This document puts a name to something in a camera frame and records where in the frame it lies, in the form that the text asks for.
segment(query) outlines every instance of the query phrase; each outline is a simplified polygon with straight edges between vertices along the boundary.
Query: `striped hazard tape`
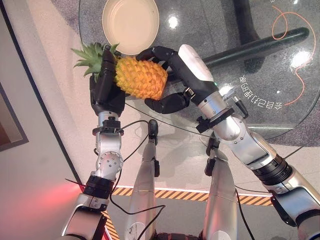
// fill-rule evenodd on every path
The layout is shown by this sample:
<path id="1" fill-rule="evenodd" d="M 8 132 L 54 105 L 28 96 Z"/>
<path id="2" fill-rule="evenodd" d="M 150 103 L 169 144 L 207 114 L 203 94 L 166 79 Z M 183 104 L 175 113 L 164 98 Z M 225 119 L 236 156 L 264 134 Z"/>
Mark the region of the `striped hazard tape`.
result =
<path id="1" fill-rule="evenodd" d="M 104 211 L 104 212 L 102 212 L 102 213 L 103 213 L 103 215 L 106 216 L 105 226 L 106 226 L 106 229 L 107 229 L 110 237 L 112 238 L 112 239 L 110 239 L 110 240 L 120 240 L 119 235 L 118 235 L 118 233 L 117 233 L 117 231 L 116 231 L 116 228 L 115 228 L 114 224 L 113 224 L 112 221 L 111 221 L 111 218 L 110 218 L 108 212 L 107 212 L 107 211 Z"/>
<path id="2" fill-rule="evenodd" d="M 131 196 L 133 191 L 132 186 L 118 186 L 115 188 L 113 195 L 118 196 Z M 184 189 L 172 189 L 172 188 L 155 188 L 154 195 L 160 199 L 179 199 L 179 200 L 191 200 L 205 202 L 209 198 L 208 191 L 199 190 L 184 190 Z M 258 194 L 244 194 L 239 193 L 240 203 L 246 205 L 256 206 L 272 206 L 270 201 L 270 195 L 258 195 Z"/>

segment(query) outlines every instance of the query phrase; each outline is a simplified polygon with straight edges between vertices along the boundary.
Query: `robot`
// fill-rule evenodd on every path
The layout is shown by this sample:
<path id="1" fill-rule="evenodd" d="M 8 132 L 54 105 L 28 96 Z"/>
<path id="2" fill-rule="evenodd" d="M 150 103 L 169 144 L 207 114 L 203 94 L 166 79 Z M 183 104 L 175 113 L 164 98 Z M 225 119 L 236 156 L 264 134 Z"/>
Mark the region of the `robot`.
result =
<path id="1" fill-rule="evenodd" d="M 130 214 L 125 224 L 126 240 L 235 240 L 237 239 L 237 196 L 227 157 L 219 151 L 219 143 L 230 147 L 233 154 L 262 182 L 272 194 L 271 202 L 281 219 L 297 227 L 300 240 L 320 240 L 320 194 L 308 181 L 257 133 L 251 132 L 244 118 L 229 107 L 219 94 L 213 76 L 196 51 L 183 44 L 179 51 L 163 46 L 151 47 L 136 56 L 137 60 L 164 61 L 185 86 L 161 100 L 146 99 L 152 110 L 170 114 L 189 106 L 199 107 L 206 119 L 199 117 L 200 133 L 213 129 L 209 140 L 205 174 L 212 177 L 205 210 L 204 226 L 199 237 L 156 233 L 154 220 L 155 177 L 159 176 L 156 156 L 158 125 L 148 123 L 148 143 L 130 199 Z M 91 106 L 98 116 L 96 136 L 98 158 L 91 175 L 74 205 L 59 240 L 101 240 L 105 231 L 107 209 L 116 174 L 124 160 L 120 153 L 123 130 L 119 117 L 125 107 L 125 93 L 114 83 L 115 60 L 109 50 L 102 56 L 98 81 L 90 78 Z M 248 115 L 241 100 L 236 105 Z"/>

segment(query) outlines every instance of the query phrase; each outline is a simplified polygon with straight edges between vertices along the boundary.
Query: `gray floor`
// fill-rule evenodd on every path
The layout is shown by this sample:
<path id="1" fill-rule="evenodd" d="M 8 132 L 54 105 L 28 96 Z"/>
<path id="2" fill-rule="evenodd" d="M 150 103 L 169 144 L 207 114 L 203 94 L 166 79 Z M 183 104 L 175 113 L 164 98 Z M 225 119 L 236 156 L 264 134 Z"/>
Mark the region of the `gray floor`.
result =
<path id="1" fill-rule="evenodd" d="M 114 196 L 113 200 L 124 209 L 128 209 L 128 196 Z M 206 202 L 157 198 L 156 204 L 166 205 L 156 221 L 158 233 L 199 235 L 204 224 Z M 112 203 L 108 205 L 107 209 L 120 239 L 124 239 L 126 214 Z M 297 229 L 282 222 L 273 207 L 242 205 L 242 210 L 255 239 L 298 240 Z M 238 239 L 250 239 L 239 210 Z"/>

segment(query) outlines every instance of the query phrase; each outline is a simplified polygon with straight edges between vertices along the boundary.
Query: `pineapple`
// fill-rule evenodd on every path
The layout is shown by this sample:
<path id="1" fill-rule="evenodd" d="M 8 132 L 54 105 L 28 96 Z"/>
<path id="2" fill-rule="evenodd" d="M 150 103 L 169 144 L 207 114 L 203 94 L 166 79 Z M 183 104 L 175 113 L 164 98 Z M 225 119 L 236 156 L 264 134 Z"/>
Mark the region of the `pineapple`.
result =
<path id="1" fill-rule="evenodd" d="M 78 60 L 74 66 L 88 66 L 84 76 L 95 74 L 95 80 L 97 80 L 105 47 L 105 45 L 96 42 L 88 46 L 82 44 L 83 50 L 72 49 L 83 58 Z M 116 47 L 117 45 L 113 45 L 110 48 L 113 54 Z M 115 56 L 115 60 L 115 83 L 118 87 L 137 98 L 160 100 L 168 77 L 167 72 L 160 65 L 152 61 L 137 61 L 130 56 L 123 58 Z"/>

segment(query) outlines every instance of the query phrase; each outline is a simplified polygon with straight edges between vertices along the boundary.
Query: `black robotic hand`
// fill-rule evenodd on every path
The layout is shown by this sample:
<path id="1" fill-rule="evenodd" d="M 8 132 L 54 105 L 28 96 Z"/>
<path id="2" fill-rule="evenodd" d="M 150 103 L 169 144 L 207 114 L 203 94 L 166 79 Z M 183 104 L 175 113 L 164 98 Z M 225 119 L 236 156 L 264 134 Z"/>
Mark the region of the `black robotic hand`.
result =
<path id="1" fill-rule="evenodd" d="M 115 76 L 115 58 L 105 49 L 100 73 L 90 77 L 90 102 L 97 116 L 100 112 L 110 111 L 120 117 L 125 108 L 125 92 L 114 82 Z"/>
<path id="2" fill-rule="evenodd" d="M 188 52 L 190 49 L 196 54 L 196 56 L 192 55 L 193 52 Z M 188 60 L 190 54 L 191 58 L 196 59 L 194 62 Z M 155 46 L 138 54 L 136 56 L 138 61 L 150 59 L 152 59 L 154 63 L 164 61 L 162 67 L 165 70 L 170 67 L 175 74 L 175 77 L 177 79 L 181 79 L 182 83 L 186 87 L 184 92 L 170 94 L 161 100 L 147 98 L 144 100 L 144 103 L 157 113 L 171 114 L 188 107 L 190 101 L 198 105 L 211 93 L 218 91 L 213 79 L 208 79 L 208 75 L 206 75 L 208 73 L 201 72 L 209 70 L 202 60 L 200 58 L 197 59 L 197 57 L 199 57 L 197 53 L 188 45 L 182 45 L 179 52 L 167 47 Z"/>

